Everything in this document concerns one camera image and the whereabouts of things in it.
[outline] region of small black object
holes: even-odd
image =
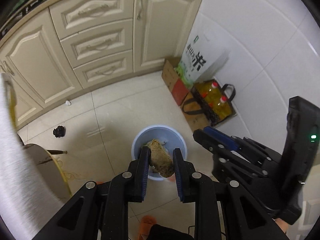
[[[66,128],[63,126],[59,125],[56,129],[53,130],[53,135],[56,138],[64,137],[66,134]]]

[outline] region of orange slipper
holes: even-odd
[[[150,233],[151,227],[156,223],[157,223],[156,218],[148,215],[144,216],[140,222],[137,240],[143,240],[142,235],[148,236]]]

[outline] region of white tile floor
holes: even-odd
[[[19,130],[22,140],[46,149],[67,150],[57,155],[72,193],[88,180],[109,181],[124,172],[131,161],[131,144],[137,133],[153,124],[169,125],[184,138],[188,161],[196,170],[211,175],[211,154],[192,138],[192,131],[161,72],[135,77],[95,90],[42,115]],[[63,138],[52,134],[66,127]],[[139,220],[147,214],[158,223],[182,232],[194,225],[194,204],[183,204],[175,182],[148,180],[143,203],[129,204],[129,237],[137,236]]]

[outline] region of cream cabinet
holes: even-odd
[[[0,71],[12,75],[17,94],[17,125],[75,93],[159,70],[166,57],[182,54],[200,3],[44,1],[0,47]]]
[[[49,9],[23,25],[0,48],[0,60],[41,107],[82,89],[53,27]]]
[[[61,0],[50,6],[60,40],[100,24],[132,18],[133,0]]]
[[[132,19],[93,27],[61,41],[73,68],[103,56],[132,49]]]
[[[15,106],[16,125],[19,126],[43,108],[35,100],[33,100],[31,96],[29,96],[17,84],[17,82],[13,80],[12,83],[17,98],[17,104]]]
[[[134,71],[159,67],[180,56],[201,0],[134,0]]]

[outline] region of cabinet drawer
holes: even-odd
[[[132,18],[133,0],[62,0],[50,6],[59,39],[84,29]]]
[[[133,73],[132,50],[99,58],[74,69],[83,88]]]
[[[73,68],[100,57],[132,49],[132,19],[112,22],[74,34],[61,41]]]

